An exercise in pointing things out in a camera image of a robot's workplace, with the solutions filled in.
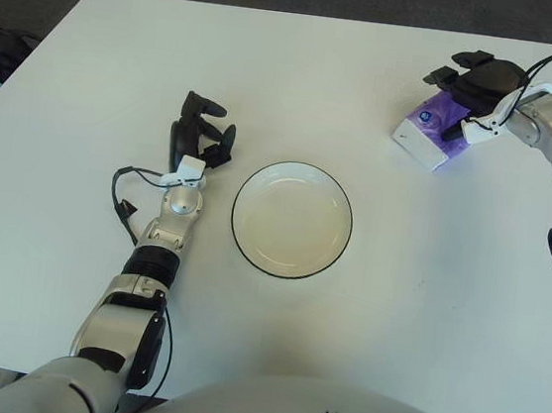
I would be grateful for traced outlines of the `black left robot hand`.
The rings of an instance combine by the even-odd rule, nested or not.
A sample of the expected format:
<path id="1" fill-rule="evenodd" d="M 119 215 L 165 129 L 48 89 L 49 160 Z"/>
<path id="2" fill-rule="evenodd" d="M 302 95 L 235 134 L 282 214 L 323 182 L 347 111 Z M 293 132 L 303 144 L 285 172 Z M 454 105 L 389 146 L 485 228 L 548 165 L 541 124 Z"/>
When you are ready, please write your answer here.
<path id="1" fill-rule="evenodd" d="M 216 168 L 232 160 L 231 151 L 237 135 L 236 126 L 224 132 L 206 121 L 203 116 L 224 118 L 227 110 L 212 100 L 189 91 L 179 119 L 171 124 L 169 139 L 169 171 L 176 172 L 182 159 L 189 155 L 199 158 L 209 168 Z"/>

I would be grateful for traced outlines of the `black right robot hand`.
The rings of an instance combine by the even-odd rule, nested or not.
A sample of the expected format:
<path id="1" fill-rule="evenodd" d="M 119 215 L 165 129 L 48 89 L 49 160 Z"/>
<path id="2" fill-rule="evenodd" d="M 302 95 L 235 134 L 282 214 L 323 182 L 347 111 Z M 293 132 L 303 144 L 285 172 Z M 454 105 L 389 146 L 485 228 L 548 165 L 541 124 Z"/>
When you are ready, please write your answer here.
<path id="1" fill-rule="evenodd" d="M 446 142 L 463 137 L 461 122 L 469 123 L 490 115 L 503 97 L 527 81 L 520 66 L 496 59 L 488 52 L 457 52 L 452 59 L 466 71 L 460 74 L 449 66 L 441 66 L 423 78 L 425 83 L 448 92 L 453 101 L 468 110 L 443 131 L 441 139 Z"/>

